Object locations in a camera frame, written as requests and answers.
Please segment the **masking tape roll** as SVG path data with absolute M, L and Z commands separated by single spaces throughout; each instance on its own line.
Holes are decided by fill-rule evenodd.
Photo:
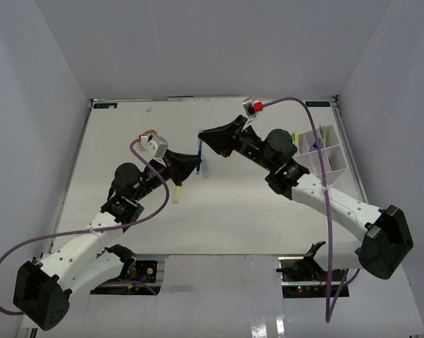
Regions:
M 142 136 L 157 135 L 157 131 L 150 129 L 142 133 Z

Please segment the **small blue spray bottle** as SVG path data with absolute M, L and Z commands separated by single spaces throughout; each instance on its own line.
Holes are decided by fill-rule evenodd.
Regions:
M 318 150 L 318 145 L 317 145 L 317 143 L 316 143 L 316 142 L 314 142 L 314 143 L 311 145 L 311 147 L 310 147 L 309 151 L 317 151 L 317 150 Z

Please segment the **yellow gel pen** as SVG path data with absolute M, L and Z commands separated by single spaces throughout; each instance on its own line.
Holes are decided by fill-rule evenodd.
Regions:
M 327 144 L 327 140 L 328 140 L 328 129 L 327 126 L 324 125 L 322 126 L 322 130 L 320 132 L 322 134 L 322 140 L 324 144 Z

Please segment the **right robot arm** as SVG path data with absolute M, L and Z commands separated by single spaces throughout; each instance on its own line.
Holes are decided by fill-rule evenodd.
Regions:
M 345 268 L 362 268 L 388 280 L 413 248 L 413 239 L 404 212 L 365 204 L 335 189 L 326 188 L 308 168 L 294 160 L 297 151 L 291 134 L 270 131 L 261 139 L 247 119 L 239 115 L 227 125 L 204 130 L 198 138 L 225 158 L 232 152 L 268 171 L 265 181 L 278 195 L 308 206 L 349 231 L 358 245 L 342 254 Z

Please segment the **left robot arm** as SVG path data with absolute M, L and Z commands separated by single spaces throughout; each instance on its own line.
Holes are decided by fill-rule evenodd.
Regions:
M 143 170 L 133 163 L 116 168 L 106 203 L 87 231 L 75 235 L 57 252 L 38 263 L 25 262 L 18 269 L 13 303 L 37 327 L 53 329 L 65 317 L 70 296 L 90 291 L 102 282 L 131 279 L 135 259 L 131 250 L 111 242 L 129 224 L 137 221 L 144 208 L 139 201 L 172 180 L 180 186 L 200 164 L 198 155 L 166 151 L 160 161 L 152 159 Z

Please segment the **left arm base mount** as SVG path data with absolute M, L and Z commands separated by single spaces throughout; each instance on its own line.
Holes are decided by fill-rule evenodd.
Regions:
M 106 261 L 107 271 L 100 279 L 100 285 L 109 284 L 137 284 L 138 282 L 148 284 L 156 281 L 158 262 L 154 260 L 134 261 L 124 263 L 120 260 Z

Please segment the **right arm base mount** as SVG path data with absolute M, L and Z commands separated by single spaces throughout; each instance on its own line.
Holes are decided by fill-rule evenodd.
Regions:
M 284 299 L 317 299 L 326 297 L 327 271 L 314 260 L 325 241 L 312 244 L 303 256 L 278 258 L 276 272 L 280 274 Z

